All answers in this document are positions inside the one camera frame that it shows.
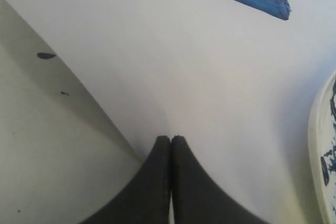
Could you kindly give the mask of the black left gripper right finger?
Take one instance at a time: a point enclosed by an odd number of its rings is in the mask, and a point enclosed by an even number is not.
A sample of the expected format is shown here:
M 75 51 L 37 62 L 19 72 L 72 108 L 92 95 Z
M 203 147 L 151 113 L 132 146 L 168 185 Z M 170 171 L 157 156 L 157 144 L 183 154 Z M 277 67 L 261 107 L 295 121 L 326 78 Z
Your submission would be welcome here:
M 172 139 L 170 161 L 175 223 L 265 223 L 211 179 L 183 136 Z

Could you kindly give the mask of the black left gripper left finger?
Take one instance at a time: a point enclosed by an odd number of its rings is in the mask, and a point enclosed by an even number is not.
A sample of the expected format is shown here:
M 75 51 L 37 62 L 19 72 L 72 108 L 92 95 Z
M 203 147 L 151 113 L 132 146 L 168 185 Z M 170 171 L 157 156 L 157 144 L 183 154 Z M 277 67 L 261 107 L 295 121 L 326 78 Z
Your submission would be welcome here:
M 167 136 L 157 137 L 132 180 L 83 223 L 169 223 L 170 147 Z

